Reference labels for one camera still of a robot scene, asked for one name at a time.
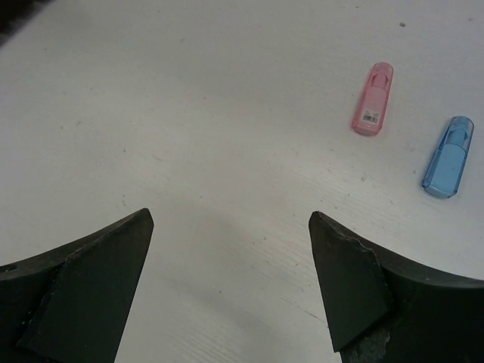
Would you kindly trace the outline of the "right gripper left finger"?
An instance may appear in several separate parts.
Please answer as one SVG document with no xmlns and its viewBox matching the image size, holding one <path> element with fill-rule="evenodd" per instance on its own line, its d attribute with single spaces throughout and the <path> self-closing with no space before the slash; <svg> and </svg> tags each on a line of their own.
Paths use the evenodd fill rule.
<svg viewBox="0 0 484 363">
<path fill-rule="evenodd" d="M 113 362 L 144 267 L 149 209 L 1 267 L 3 362 Z"/>
</svg>

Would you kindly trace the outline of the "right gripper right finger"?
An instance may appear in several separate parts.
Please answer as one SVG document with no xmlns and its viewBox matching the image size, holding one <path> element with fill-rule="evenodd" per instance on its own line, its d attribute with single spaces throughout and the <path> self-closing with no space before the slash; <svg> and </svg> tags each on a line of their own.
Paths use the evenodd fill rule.
<svg viewBox="0 0 484 363">
<path fill-rule="evenodd" d="M 481 362 L 483 282 L 422 265 L 316 211 L 312 254 L 344 362 Z"/>
</svg>

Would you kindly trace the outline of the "blue correction tape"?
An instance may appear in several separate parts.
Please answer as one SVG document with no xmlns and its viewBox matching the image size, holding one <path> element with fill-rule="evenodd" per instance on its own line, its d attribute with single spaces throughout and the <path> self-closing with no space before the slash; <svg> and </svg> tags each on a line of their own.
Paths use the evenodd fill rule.
<svg viewBox="0 0 484 363">
<path fill-rule="evenodd" d="M 454 116 L 435 149 L 421 182 L 429 195 L 448 199 L 458 192 L 473 137 L 474 124 L 465 116 Z"/>
</svg>

